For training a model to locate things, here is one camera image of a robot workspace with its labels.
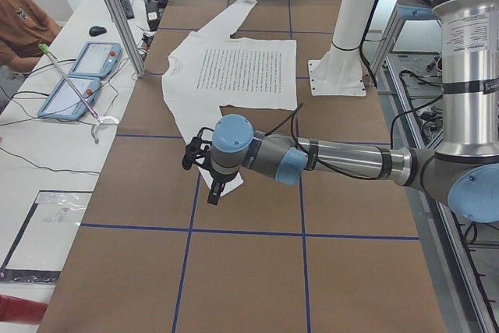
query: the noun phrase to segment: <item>black computer mouse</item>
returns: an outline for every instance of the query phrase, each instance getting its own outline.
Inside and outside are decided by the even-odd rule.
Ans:
[[[105,28],[105,27],[98,27],[98,26],[95,26],[95,27],[91,27],[90,30],[88,30],[88,34],[91,36],[91,37],[96,37],[97,35],[101,35],[101,34],[104,34],[106,33],[108,30]]]

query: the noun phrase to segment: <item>white desk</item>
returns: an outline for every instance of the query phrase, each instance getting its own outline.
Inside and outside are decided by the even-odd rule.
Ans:
[[[129,25],[138,43],[143,33],[140,28],[148,30],[143,0],[133,0],[133,11],[135,18],[129,20]],[[98,37],[90,37],[88,30],[94,25],[105,27],[108,32]],[[84,0],[53,42],[50,51],[58,57],[58,60],[76,58],[87,41],[121,42],[103,0]],[[125,58],[127,54],[123,50],[122,61]],[[48,63],[48,59],[43,57],[37,67]],[[70,66],[71,63],[68,63],[63,68],[69,71]],[[122,117],[133,91],[134,78],[133,67],[127,62],[112,79],[111,83],[119,95],[109,115],[118,119]],[[46,68],[28,78],[19,90],[34,90],[49,94],[59,80],[60,76],[55,69]],[[40,99],[33,99],[33,97],[37,96],[21,94],[16,97],[16,100],[29,114],[36,116],[45,97],[40,97]],[[103,115],[114,97],[115,91],[109,85],[105,85],[94,102],[97,113]],[[27,118],[21,108],[11,102],[0,116],[0,124]],[[93,118],[88,113],[80,120],[93,122]],[[90,135],[89,125],[79,122],[60,123],[54,119],[35,119],[15,125],[0,126],[0,136],[3,137],[0,147],[22,155],[38,165],[99,172],[108,155],[115,133],[115,126],[102,126],[97,133],[100,142],[95,144]],[[0,151],[0,165],[2,170],[0,174],[2,187],[0,263],[5,259],[40,190],[92,191],[97,181],[96,175],[38,169],[3,151]],[[50,246],[51,241],[64,239],[45,238],[43,240],[47,241],[47,246]],[[50,285],[0,284],[0,293],[47,303],[53,288]],[[0,323],[0,333],[35,332],[36,329],[37,326]]]

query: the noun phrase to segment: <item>red cylinder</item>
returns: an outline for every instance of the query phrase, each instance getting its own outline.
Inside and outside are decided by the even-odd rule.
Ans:
[[[36,325],[41,323],[46,303],[0,294],[0,321]]]

